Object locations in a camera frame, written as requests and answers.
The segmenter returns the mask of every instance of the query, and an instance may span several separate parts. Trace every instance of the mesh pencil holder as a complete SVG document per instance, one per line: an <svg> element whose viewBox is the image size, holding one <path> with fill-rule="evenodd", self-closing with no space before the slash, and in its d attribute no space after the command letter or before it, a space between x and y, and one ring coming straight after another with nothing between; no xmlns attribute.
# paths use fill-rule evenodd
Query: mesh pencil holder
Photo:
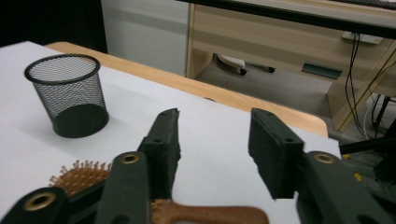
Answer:
<svg viewBox="0 0 396 224"><path fill-rule="evenodd" d="M85 137L106 126L108 113L99 68L99 61L91 56L61 54L38 60L25 69L53 130L60 136Z"/></svg>

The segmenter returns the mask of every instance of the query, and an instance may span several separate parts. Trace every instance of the white wall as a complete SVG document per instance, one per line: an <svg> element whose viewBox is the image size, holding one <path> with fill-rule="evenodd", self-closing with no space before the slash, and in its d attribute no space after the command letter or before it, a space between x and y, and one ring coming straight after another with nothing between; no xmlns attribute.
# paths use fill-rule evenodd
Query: white wall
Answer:
<svg viewBox="0 0 396 224"><path fill-rule="evenodd" d="M108 53L186 75L189 5L175 0L102 0Z"/></svg>

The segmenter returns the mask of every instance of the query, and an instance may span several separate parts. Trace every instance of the hairbrush handle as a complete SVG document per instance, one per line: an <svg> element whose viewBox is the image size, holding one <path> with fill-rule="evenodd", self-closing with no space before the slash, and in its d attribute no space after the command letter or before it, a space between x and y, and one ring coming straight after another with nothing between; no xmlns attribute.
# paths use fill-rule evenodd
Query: hairbrush handle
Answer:
<svg viewBox="0 0 396 224"><path fill-rule="evenodd" d="M152 223L170 224L189 221L205 224L268 224L265 213L247 206L186 206L172 200L155 200Z"/></svg>

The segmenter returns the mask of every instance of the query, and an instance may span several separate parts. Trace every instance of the gray floor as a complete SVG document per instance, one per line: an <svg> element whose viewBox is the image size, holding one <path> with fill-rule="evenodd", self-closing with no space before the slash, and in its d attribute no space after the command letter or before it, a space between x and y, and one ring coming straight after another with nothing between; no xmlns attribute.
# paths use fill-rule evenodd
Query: gray floor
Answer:
<svg viewBox="0 0 396 224"><path fill-rule="evenodd" d="M247 74L241 76L236 68L226 65L214 57L212 64L198 76L197 80L316 115L327 123L329 137L338 140L340 145L359 142L367 138L358 131L354 122L351 122L346 131L342 133L332 127L331 112L326 95L331 85L330 82L279 69L276 69L274 73L268 73L256 65L247 64L246 69L248 70ZM375 129L371 122L374 97L369 98L359 113L361 126L364 125L369 137L375 135ZM383 135L395 118L396 104L390 102L380 125L381 132L377 137ZM394 183L377 180L375 174L375 167L383 159L381 153L370 150L352 153L347 160L343 159L343 162L352 172L360 174L361 184L364 187L382 194L386 198L396 200Z"/></svg>
<svg viewBox="0 0 396 224"><path fill-rule="evenodd" d="M330 82L279 69L276 69L274 73L268 73L263 67L251 64L247 64L246 69L247 74L241 76L236 68L226 65L214 57L212 64L198 76L197 80L316 115L327 123L330 138L338 140L340 144L366 139L366 136L358 131L354 122L342 133L332 127L331 112L326 95L331 85ZM369 137L375 135L375 129L371 124L372 105L373 98L370 98L359 113L361 125L365 125ZM381 123L381 131L388 128L395 117L396 106L390 102Z"/></svg>

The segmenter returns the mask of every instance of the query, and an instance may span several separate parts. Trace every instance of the white tabletop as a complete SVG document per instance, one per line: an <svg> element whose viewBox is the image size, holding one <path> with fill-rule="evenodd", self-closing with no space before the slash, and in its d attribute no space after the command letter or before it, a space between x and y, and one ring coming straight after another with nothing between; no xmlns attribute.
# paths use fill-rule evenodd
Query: white tabletop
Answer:
<svg viewBox="0 0 396 224"><path fill-rule="evenodd" d="M23 75L26 66L59 54L24 42L0 49L0 217L23 195L46 187L62 165L75 160L111 162L135 151L157 115L177 107L181 159L174 200L190 205L251 205L271 223L299 223L295 200L273 201L248 155L250 114L107 67L99 75L110 115L94 135L68 139L51 128L35 89ZM291 127L305 151L338 157L338 143Z"/></svg>

